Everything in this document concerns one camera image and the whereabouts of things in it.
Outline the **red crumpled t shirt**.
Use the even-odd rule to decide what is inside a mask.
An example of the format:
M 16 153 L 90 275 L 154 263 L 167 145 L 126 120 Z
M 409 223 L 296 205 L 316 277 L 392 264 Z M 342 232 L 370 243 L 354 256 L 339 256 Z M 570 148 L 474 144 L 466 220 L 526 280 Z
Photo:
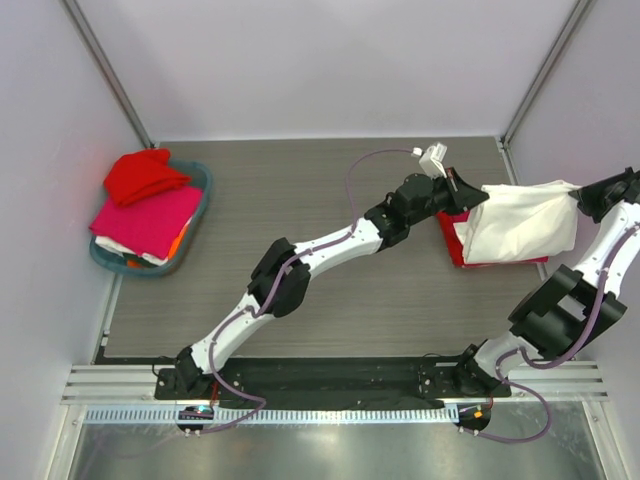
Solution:
M 191 177 L 170 167 L 171 152 L 145 149 L 120 157 L 103 181 L 108 196 L 119 207 L 186 186 Z

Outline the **orange t shirt in basket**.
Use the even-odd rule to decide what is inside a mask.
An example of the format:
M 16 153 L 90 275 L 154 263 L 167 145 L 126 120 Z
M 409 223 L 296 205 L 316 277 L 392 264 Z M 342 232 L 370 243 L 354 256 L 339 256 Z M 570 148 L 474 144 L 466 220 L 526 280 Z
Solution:
M 187 221 L 180 233 L 172 241 L 170 248 L 165 258 L 160 259 L 154 255 L 144 253 L 142 256 L 136 256 L 134 254 L 124 254 L 125 265 L 129 268 L 156 268 L 165 265 L 178 253 L 181 244 L 188 233 L 191 221 Z

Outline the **teal plastic basket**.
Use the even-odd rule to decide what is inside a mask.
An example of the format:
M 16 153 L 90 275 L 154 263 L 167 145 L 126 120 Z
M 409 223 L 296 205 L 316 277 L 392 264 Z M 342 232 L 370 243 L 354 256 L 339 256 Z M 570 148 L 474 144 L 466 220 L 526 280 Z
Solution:
M 97 265 L 116 274 L 140 278 L 165 276 L 178 268 L 186 256 L 195 231 L 209 206 L 214 181 L 211 171 L 200 162 L 171 159 L 169 166 L 189 176 L 191 181 L 188 183 L 188 186 L 200 192 L 198 203 L 191 216 L 192 221 L 187 226 L 185 238 L 180 242 L 175 255 L 169 259 L 166 264 L 160 266 L 152 266 L 151 263 L 146 260 L 140 262 L 140 257 L 134 256 L 131 257 L 131 260 L 134 261 L 136 265 L 129 266 L 127 264 L 129 258 L 126 255 L 120 256 L 116 253 L 108 252 L 97 244 L 97 237 L 93 236 L 89 243 L 89 254 Z

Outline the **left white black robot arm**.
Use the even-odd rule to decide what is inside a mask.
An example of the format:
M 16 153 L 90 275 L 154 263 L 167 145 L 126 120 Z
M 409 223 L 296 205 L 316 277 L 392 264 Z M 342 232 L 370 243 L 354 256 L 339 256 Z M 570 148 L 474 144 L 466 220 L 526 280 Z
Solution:
M 202 340 L 177 354 L 176 386 L 190 399 L 205 397 L 230 356 L 259 328 L 300 307 L 320 274 L 397 245 L 412 226 L 439 213 L 462 214 L 488 199 L 488 193 L 464 182 L 453 168 L 435 178 L 415 173 L 341 230 L 302 243 L 285 237 L 274 241 L 236 307 Z

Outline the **aluminium frame post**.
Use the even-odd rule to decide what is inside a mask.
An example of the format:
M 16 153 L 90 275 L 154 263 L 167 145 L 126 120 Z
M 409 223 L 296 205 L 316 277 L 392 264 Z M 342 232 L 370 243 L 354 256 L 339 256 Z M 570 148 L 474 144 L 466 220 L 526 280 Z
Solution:
M 559 32 L 552 41 L 549 50 L 506 127 L 506 130 L 499 137 L 499 143 L 504 150 L 510 147 L 527 114 L 542 93 L 542 90 L 569 48 L 574 36 L 581 28 L 595 4 L 596 1 L 594 0 L 578 0 L 573 2 L 566 19 L 563 21 Z
M 80 3 L 76 0 L 61 0 L 60 4 L 79 34 L 114 100 L 133 129 L 135 136 L 144 147 L 155 147 L 156 142 L 145 128 Z

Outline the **white printed t shirt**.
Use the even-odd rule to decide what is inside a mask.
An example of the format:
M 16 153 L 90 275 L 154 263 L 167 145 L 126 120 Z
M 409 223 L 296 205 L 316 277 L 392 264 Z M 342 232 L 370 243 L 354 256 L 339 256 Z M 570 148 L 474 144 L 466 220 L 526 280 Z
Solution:
M 556 180 L 530 185 L 484 185 L 489 199 L 454 227 L 466 265 L 538 260 L 571 251 L 579 209 L 577 185 Z

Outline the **folded magenta t shirt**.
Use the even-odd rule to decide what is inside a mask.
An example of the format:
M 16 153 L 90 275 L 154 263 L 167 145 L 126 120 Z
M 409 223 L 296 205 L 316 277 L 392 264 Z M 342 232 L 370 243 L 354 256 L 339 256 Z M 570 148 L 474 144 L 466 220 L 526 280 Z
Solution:
M 548 262 L 549 258 L 550 258 L 549 256 L 544 256 L 544 257 L 539 257 L 539 258 L 521 260 L 521 261 L 519 261 L 519 263 L 521 263 L 521 264 L 545 264 L 546 262 Z

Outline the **aluminium rail front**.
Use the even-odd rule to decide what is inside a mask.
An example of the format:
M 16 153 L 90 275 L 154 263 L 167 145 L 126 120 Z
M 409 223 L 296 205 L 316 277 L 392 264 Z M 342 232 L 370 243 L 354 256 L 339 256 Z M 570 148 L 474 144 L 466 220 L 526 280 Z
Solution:
M 569 361 L 550 370 L 521 365 L 510 372 L 509 379 L 556 400 L 578 399 L 604 401 L 607 387 L 596 363 Z M 147 365 L 74 366 L 67 378 L 63 399 L 88 403 L 150 401 L 157 378 Z

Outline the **left aluminium frame post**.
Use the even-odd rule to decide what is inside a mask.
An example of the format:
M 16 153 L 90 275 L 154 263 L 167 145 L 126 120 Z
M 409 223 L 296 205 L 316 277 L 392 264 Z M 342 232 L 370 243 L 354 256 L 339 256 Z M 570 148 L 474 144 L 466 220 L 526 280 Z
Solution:
M 156 142 L 145 128 L 80 3 L 76 0 L 61 0 L 60 4 L 79 34 L 114 100 L 133 129 L 135 136 L 144 147 L 155 147 Z

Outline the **right aluminium frame post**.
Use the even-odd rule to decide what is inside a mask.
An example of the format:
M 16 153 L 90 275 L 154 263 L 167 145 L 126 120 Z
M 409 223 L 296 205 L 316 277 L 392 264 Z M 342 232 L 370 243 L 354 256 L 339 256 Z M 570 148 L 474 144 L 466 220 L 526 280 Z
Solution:
M 578 0 L 573 2 L 566 19 L 563 21 L 559 32 L 552 41 L 549 50 L 506 127 L 506 130 L 499 137 L 499 143 L 504 150 L 510 147 L 527 114 L 542 93 L 542 90 L 569 48 L 574 36 L 581 28 L 595 4 L 596 1 L 594 0 Z

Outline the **magenta t shirt in basket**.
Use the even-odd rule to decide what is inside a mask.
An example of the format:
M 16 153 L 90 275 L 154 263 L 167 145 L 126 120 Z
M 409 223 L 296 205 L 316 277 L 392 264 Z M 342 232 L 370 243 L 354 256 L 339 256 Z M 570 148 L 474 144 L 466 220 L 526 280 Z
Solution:
M 191 221 L 200 192 L 184 186 L 143 199 L 126 207 L 108 198 L 89 229 L 132 253 L 163 259 L 174 238 Z

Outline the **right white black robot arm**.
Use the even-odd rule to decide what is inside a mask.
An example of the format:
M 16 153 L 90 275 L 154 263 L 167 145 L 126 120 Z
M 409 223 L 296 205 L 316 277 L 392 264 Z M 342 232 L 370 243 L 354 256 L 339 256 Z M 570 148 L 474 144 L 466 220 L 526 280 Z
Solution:
M 489 395 L 520 364 L 556 368 L 625 314 L 618 297 L 639 255 L 639 173 L 628 167 L 572 196 L 599 227 L 594 241 L 576 266 L 560 265 L 517 305 L 505 334 L 463 352 L 450 373 L 458 393 Z

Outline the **folded red t shirt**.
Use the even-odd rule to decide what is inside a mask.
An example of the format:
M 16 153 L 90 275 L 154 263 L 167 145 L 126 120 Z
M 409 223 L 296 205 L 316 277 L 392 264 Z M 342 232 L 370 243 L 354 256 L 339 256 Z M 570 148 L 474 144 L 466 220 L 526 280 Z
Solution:
M 466 229 L 468 217 L 468 212 L 459 215 L 448 215 L 446 213 L 438 213 L 436 215 L 449 256 L 455 267 L 471 269 L 495 265 L 521 265 L 519 261 L 467 263 L 463 256 L 463 244 L 460 233 Z

